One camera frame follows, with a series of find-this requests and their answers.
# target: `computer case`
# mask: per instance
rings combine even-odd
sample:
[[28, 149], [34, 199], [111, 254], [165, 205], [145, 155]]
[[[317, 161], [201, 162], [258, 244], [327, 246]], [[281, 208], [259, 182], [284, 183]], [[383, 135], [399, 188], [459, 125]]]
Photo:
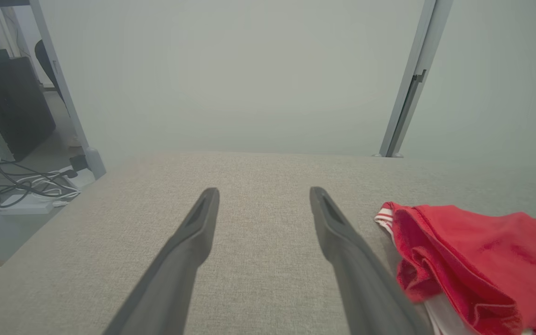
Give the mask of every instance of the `computer case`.
[[0, 157], [21, 161], [55, 130], [27, 57], [0, 61]]

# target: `gray floor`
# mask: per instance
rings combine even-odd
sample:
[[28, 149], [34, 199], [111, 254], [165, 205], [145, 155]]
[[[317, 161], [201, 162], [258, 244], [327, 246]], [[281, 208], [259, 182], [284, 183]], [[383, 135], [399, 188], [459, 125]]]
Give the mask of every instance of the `gray floor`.
[[[66, 145], [67, 140], [73, 137], [74, 131], [66, 106], [57, 92], [46, 92], [45, 98], [57, 127], [46, 142], [21, 162], [22, 165], [41, 172], [68, 166], [70, 157], [82, 153], [81, 148], [70, 148]], [[12, 173], [23, 172], [15, 166], [5, 166], [5, 169]], [[61, 208], [54, 208], [53, 212], [40, 215], [0, 215], [0, 260], [7, 261], [60, 210]]]

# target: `gray fabric surface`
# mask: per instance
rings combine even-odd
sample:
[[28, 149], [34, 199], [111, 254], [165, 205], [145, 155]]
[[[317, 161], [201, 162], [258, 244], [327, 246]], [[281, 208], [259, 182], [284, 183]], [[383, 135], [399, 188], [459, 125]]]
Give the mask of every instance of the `gray fabric surface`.
[[187, 334], [348, 333], [308, 194], [325, 188], [392, 272], [381, 204], [455, 204], [536, 217], [536, 170], [335, 155], [181, 153], [107, 174], [0, 269], [0, 334], [99, 334], [203, 189], [218, 187], [213, 249]]

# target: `red cloth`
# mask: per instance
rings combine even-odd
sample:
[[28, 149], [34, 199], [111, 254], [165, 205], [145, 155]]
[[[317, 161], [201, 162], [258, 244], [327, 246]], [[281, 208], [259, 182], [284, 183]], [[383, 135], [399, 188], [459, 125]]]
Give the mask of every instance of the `red cloth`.
[[402, 255], [396, 279], [412, 301], [444, 291], [480, 334], [536, 332], [536, 219], [524, 213], [484, 216], [455, 206], [390, 202], [382, 208], [392, 211]]

